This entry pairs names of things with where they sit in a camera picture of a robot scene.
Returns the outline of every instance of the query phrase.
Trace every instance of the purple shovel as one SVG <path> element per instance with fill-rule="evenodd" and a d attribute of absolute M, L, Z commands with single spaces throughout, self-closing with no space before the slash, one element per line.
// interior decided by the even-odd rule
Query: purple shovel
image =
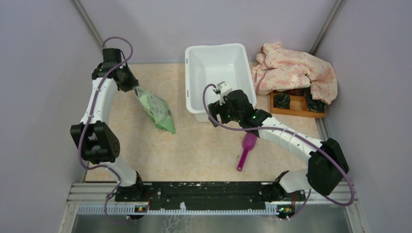
<path fill-rule="evenodd" d="M 258 137 L 256 137 L 252 133 L 246 133 L 245 138 L 243 139 L 243 142 L 242 142 L 243 153 L 242 153 L 242 157 L 239 160 L 238 169 L 237 169 L 238 171 L 242 171 L 244 161 L 246 160 L 246 157 L 247 157 L 247 153 L 253 150 L 257 139 Z"/>

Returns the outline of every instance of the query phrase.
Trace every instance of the green bag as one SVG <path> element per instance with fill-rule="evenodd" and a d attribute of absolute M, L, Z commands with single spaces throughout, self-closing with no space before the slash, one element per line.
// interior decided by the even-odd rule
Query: green bag
<path fill-rule="evenodd" d="M 133 88 L 137 99 L 140 101 L 150 120 L 153 121 L 156 128 L 176 133 L 172 114 L 166 101 L 149 91 L 136 86 Z"/>

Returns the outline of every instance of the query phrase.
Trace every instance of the litter box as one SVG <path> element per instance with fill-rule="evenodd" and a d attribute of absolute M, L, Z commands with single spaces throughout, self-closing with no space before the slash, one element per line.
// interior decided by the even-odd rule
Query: litter box
<path fill-rule="evenodd" d="M 203 107 L 202 94 L 210 83 L 225 81 L 233 90 L 243 90 L 253 107 L 256 106 L 249 62 L 242 44 L 191 46 L 186 49 L 185 62 L 186 107 L 197 121 L 209 121 Z M 213 92 L 213 88 L 209 88 L 206 92 L 206 103 L 216 102 L 219 97 Z"/>

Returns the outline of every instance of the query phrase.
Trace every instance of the crumpled cloth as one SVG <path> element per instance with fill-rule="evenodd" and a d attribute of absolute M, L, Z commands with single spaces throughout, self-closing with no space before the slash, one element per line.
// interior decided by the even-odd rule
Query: crumpled cloth
<path fill-rule="evenodd" d="M 259 65 L 251 73 L 259 95 L 310 86 L 314 100 L 330 104 L 338 94 L 332 65 L 306 52 L 284 49 L 281 42 L 265 43 L 256 60 Z"/>

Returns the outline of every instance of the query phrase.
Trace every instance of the white wall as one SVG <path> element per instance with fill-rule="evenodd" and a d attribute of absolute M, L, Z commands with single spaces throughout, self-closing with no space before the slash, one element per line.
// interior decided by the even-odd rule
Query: white wall
<path fill-rule="evenodd" d="M 122 36 L 132 63 L 183 62 L 192 45 L 238 42 L 255 60 L 266 42 L 309 51 L 335 0 L 81 0 L 102 38 Z M 128 53 L 119 41 L 107 43 Z"/>
<path fill-rule="evenodd" d="M 0 232 L 55 232 L 101 54 L 68 0 L 2 1 L 0 25 Z"/>
<path fill-rule="evenodd" d="M 327 120 L 374 233 L 411 232 L 412 1 L 347 1 L 319 50 L 338 75 Z"/>

